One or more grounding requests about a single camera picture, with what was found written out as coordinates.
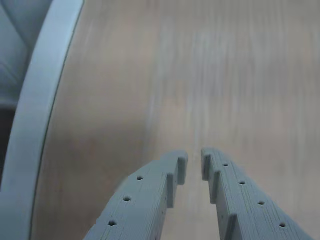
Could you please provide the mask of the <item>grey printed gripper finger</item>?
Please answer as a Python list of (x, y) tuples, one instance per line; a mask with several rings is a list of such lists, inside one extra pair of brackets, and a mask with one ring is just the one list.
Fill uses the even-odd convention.
[(217, 212), (222, 240), (309, 240), (302, 230), (223, 152), (201, 149), (202, 179)]
[(187, 164), (187, 152), (174, 150), (129, 175), (84, 238), (159, 240), (177, 186), (185, 183)]

